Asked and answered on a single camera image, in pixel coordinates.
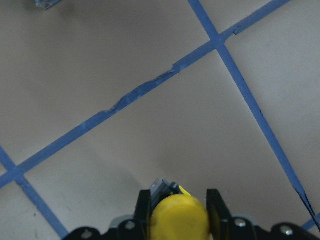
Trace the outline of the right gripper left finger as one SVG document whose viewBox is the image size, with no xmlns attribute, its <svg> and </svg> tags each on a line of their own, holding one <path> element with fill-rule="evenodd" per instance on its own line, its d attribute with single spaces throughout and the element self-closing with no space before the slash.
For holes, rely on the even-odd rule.
<svg viewBox="0 0 320 240">
<path fill-rule="evenodd" d="M 69 233 L 66 240 L 147 240 L 150 235 L 149 223 L 152 211 L 150 190 L 141 190 L 134 213 L 113 219 L 105 233 L 83 226 Z"/>
</svg>

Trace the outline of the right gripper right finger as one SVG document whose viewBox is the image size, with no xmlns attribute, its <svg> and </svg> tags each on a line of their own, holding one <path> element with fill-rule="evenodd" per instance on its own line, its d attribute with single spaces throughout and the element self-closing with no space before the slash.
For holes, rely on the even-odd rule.
<svg viewBox="0 0 320 240">
<path fill-rule="evenodd" d="M 214 240 L 318 240 L 314 234 L 302 227 L 281 222 L 270 231 L 253 224 L 248 218 L 232 216 L 220 192 L 208 189 L 206 192 L 206 209 L 209 225 Z"/>
</svg>

